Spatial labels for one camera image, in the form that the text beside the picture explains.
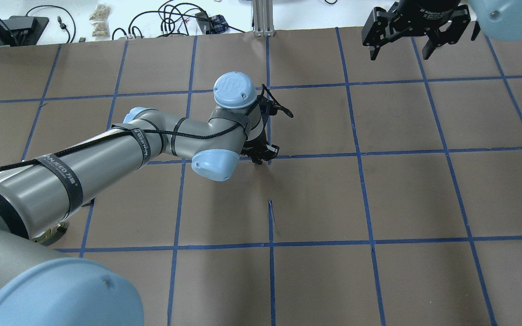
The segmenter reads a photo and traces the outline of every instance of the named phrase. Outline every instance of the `plastic bag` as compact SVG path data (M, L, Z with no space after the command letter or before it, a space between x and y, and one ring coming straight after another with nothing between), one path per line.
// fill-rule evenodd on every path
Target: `plastic bag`
M96 10L91 14L90 20L92 21L92 36L94 37L109 37L110 29L108 28L108 16L112 7L105 4L98 4Z

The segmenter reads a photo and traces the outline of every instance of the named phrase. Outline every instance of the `black velcro strap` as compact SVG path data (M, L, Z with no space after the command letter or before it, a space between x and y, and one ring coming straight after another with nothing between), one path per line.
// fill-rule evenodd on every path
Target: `black velcro strap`
M147 123L151 124L154 127L154 130L160 131L158 126L153 124L152 121L149 121L149 120L143 119L143 118L139 118L138 120L143 120L144 122L147 122ZM160 152L158 154L162 154L164 152L164 145L166 144L166 141L164 140L164 135L163 134L159 134L159 135L160 135L161 145L160 145Z
M19 216L19 213L17 213L12 204L10 204L2 195L0 195L0 216L8 226L11 233L24 239L29 239L27 229L25 228L25 224Z
M182 117L180 118L180 120L178 120L176 122L176 125L174 126L174 132L178 132L179 129L180 129L180 125L183 123L184 120L186 120L187 118L186 117ZM172 137L170 138L170 152L172 153L172 155L174 156L178 156L176 155L176 147L175 147L175 143L176 143L176 135L173 134Z
M150 161L151 152L149 139L146 137L145 132L133 124L113 124L112 128L130 130L132 132L132 136L134 136L134 139L136 139L138 146L140 146L140 150L142 151L142 164L138 169L141 169L143 166L147 165Z
M82 185L76 176L76 173L68 167L64 161L53 154L46 154L36 157L44 167L52 171L64 185L66 193L68 194L68 201L70 202L70 209L66 212L66 216L60 221L67 219L73 212L75 212L83 204L83 190Z

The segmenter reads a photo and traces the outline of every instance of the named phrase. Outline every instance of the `floor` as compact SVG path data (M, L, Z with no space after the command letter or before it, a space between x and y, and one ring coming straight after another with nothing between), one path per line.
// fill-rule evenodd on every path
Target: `floor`
M131 280L147 326L522 325L522 41L371 62L359 33L0 48L0 165L134 106L205 120L240 70L295 114L277 159L215 183L162 155L53 247Z

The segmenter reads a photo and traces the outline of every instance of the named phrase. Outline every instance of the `blue tape grid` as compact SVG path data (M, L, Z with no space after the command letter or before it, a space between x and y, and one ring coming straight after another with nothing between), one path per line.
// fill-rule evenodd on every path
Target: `blue tape grid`
M460 189L458 187L458 181L456 180L456 174L454 172L454 167L452 166L452 160L450 158L450 151L448 150L448 146L447 146L446 140L444 138L443 130L442 130L442 127L440 124L439 115L436 111L435 101L434 101L434 99L432 97L432 93L430 91L430 85L426 81L426 73L424 71L424 66L422 66L422 60L420 58L420 54L418 53L418 47L416 46L416 42L414 41L414 38L411 38L411 40L412 40L412 46L414 46L414 51L416 53L416 59L418 60L418 66L420 67L420 72L422 73L422 78L423 78L423 80L425 80L424 85L426 87L426 93L428 94L428 100L430 101L432 113L435 116L436 127L438 128L438 131L439 131L440 140L444 147L444 154L447 159L448 169L450 170L450 175L452 177L452 183L455 188L456 197L458 198L460 212L462 213L462 219L464 221L464 226L466 228L466 234L469 239L470 250L472 251L472 254L473 254L474 265L476 266L476 270L477 270L477 274L478 274L478 281L479 281L481 289L483 291L483 297L485 300L485 304L487 305L487 312L488 312L489 318L491 320L491 325L496 326L497 321L495 320L495 315L493 314L493 307L491 306L491 300L489 299L489 296L488 296L487 285L484 282L483 271L481 269L480 262L478 261L479 256L477 254L476 246L474 245L473 235L470 230L469 221L466 216L466 210L464 209L464 203L462 202L462 196L460 194Z
M494 148L494 149L449 149L447 147L446 141L444 139L444 135L440 126L440 120L438 117L438 114L435 109L435 105L433 102L432 94L429 88L429 83L432 82L457 82L457 81L474 81L474 80L502 80L505 83L505 87L509 93L510 99L513 102L513 105L517 111L517 115L520 118L522 122L522 112L520 110L520 107L513 95L513 92L510 88L510 85L508 83L508 80L513 79L522 79L521 76L506 76L503 72L502 66L499 62L499 59L497 58L497 54L495 53L495 50L493 48L493 45L491 44L491 41L487 38L487 43L489 45L489 48L492 52L493 58L497 64L497 67L499 68L499 72L501 76L499 77L478 77L478 78L439 78L439 79L427 79L424 68L422 66L421 58L418 54L418 49L416 47L416 44L414 43L414 40L412 39L412 46L414 47L414 51L416 52L416 58L418 60L419 68L422 73L423 79L422 80L402 80L402 81L373 81L373 82L348 82L348 71L346 68L346 62L344 58L343 53L343 46L342 46L342 40L339 34L339 29L336 29L336 36L338 38L338 45L340 50L340 57L342 59L342 66L344 70L344 83L328 83L328 84L315 84L315 85L284 85L284 86L273 86L271 89L292 89L292 88L312 88L312 87L338 87L338 86L345 86L346 87L346 93L348 95L348 106L350 109L350 120L352 122L352 130L354 135L354 142L356 145L356 153L334 153L334 154L310 154L310 155L282 155L277 157L276 159L296 159L296 158L320 158L320 157L352 157L355 156L358 159L358 168L360 171L360 181L361 181L361 187L362 187L362 194L365 204L365 210L366 210L366 219L368 224L368 240L350 240L350 241L305 241L305 242L286 242L286 243L275 243L273 239L273 205L272 202L269 202L269 242L268 243L246 243L246 244L224 244L224 245L179 245L179 231L180 231L180 215L182 212L182 196L183 196L183 186L184 186L184 173L186 170L186 163L189 163L190 160L171 160L171 161L152 161L149 164L170 164L170 163L180 163L182 165L182 172L180 176L180 188L179 188L179 199L178 199L178 212L177 212L177 219L176 219L176 229L174 233L174 245L172 246L141 246L141 247L118 247L118 248L87 248L86 242L87 242L87 234L89 232L89 226L91 223L92 215L93 215L93 209L94 206L90 206L89 212L87 215L87 223L85 226L85 231L82 238L82 243L80 248L69 248L69 249L58 249L60 252L78 252L79 256L82 257L85 252L121 252L121 251L150 251L150 250L172 250L173 251L173 259L172 259L172 270L171 270L171 277L170 277L170 293L169 293L169 305L168 305L168 325L170 325L171 316L172 316L172 304L173 304L173 298L174 298L174 275L176 274L176 257L178 250L210 250L210 249L231 249L231 248L263 248L263 247L269 247L270 248L270 289L271 289L271 324L272 326L275 326L276 324L276 302L275 302L275 272L274 272L274 255L273 250L275 247L280 246L323 246L323 245L369 245L372 248L372 264L373 264L373 270L374 270L374 276L375 276L375 283L376 283L376 290L377 290L377 298L378 298L378 305L380 310L380 316L381 316L381 324L385 325L385 314L383 311L383 302L382 302L382 293L381 293L381 286L379 283L379 276L377 272L377 260L376 260L376 253L375 253L375 245L377 244L425 244L425 243L458 243L458 242L468 242L470 243L470 246L472 248L473 258L475 261L477 273L479 276L479 281L481 283L481 288L483 291L485 304L487 305L487 310L489 313L489 317L491 319L491 324L494 326L497 324L493 309L491 307L488 292L484 283L484 278L481 272L480 268L480 262L478 261L478 256L476 253L476 248L474 246L474 243L477 241L513 241L513 240L522 240L522 235L509 235L509 236L495 236L495 237L473 237L472 232L470 230L470 226L468 225L468 219L466 217L466 212L464 211L464 203L462 202L462 196L460 195L460 190L458 188L458 182L456 181L456 175L454 172L454 168L452 166L452 162L450 159L450 153L466 153L466 152L476 152L476 151L512 151L512 150L522 150L522 147L501 147L501 148ZM269 58L270 58L270 49L269 49L269 38L266 40L266 71L267 71L267 86L270 87L270 64L269 64ZM112 97L112 104L110 107L110 113L108 116L107 121L107 128L110 126L110 121L112 114L114 112L114 104L116 102L116 98L118 97L129 97L129 96L149 96L149 95L172 95L172 94L187 94L188 101L187 101L187 113L186 116L188 117L190 114L190 103L191 103L191 94L192 93L209 93L212 90L211 89L205 89L205 90L192 90L192 84L193 84L193 76L194 76L194 65L195 65L195 54L196 54L196 48L197 48L197 37L194 39L193 44L193 55L191 59L191 73L190 73L190 82L189 82L189 89L188 91L157 91L157 92L147 92L147 93L128 93L128 94L119 94L118 93L118 87L120 85L120 80L122 77L122 70L124 68L125 58L126 58L126 50L128 48L128 41L125 42L124 50L122 53L122 61L120 64L120 70L118 72L118 79L116 81L116 87L114 89L113 94L109 95L94 95L94 96L67 96L67 97L50 97L46 98L46 93L48 91L50 81L52 80L52 76L54 73L54 69L56 67L56 63L58 62L58 58L60 55L60 51L62 49L62 45L58 45L58 50L56 51L56 56L54 58L54 62L52 64L52 68L48 77L48 80L46 82L46 86L44 89L44 92L42 94L42 97L39 99L17 99L17 100L3 100L0 101L0 103L20 103L20 102L39 102L39 107L29 134L29 138L27 140L27 143L25 145L24 153L23 153L23 159L25 159L27 155L27 151L29 149L29 144L31 143L31 138L33 137L33 132L35 130L35 126L38 122L39 114L41 113L42 106L44 104L44 101L63 101L63 100L73 100L73 99L95 99L95 98L103 98L103 97ZM431 103L431 107L433 110L433 114L435 116L435 121L437 123L437 128L439 130L439 134L441 137L441 141L443 143L443 149L441 150L418 150L418 151L379 151L379 152L369 152L369 153L362 153L360 151L359 142L357 139L357 133L356 133L356 124L354 122L354 116L353 116L353 106L352 106L352 97L350 94L350 86L358 86L358 85L380 85L380 84L392 84L392 83L424 83L427 94L429 97L429 101ZM361 164L361 157L366 155L404 155L404 154L429 154L429 153L444 153L447 161L448 166L451 172L452 181L455 186L457 198L459 200L460 209L462 212L462 217L464 220L464 224L466 225L467 230L467 237L458 237L458 238L438 238L438 239L385 239L385 240L376 240L373 237L373 229L371 224L371 218L369 216L369 205L368 205L368 199L367 199L367 190L366 190L366 184L364 180L364 173L362 169Z

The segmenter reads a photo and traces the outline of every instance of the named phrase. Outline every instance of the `robotic arm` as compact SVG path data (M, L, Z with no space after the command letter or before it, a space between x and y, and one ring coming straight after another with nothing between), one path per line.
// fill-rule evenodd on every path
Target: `robotic arm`
M0 325L143 324L140 297L127 280L29 239L161 153L192 159L197 174L215 181L231 177L239 154L258 164L275 158L279 147L267 142L265 124L280 110L293 117L290 110L265 85L257 95L241 72L221 76L213 94L218 105L209 122L136 107L103 134L0 173Z
M495 39L522 39L522 0L470 0L477 21L472 40L480 30ZM440 28L450 22L448 28ZM460 0L400 0L386 11L372 9L362 30L362 44L369 46L375 60L380 48L401 37L428 36L422 57L428 59L435 49L456 44L470 23L470 11Z

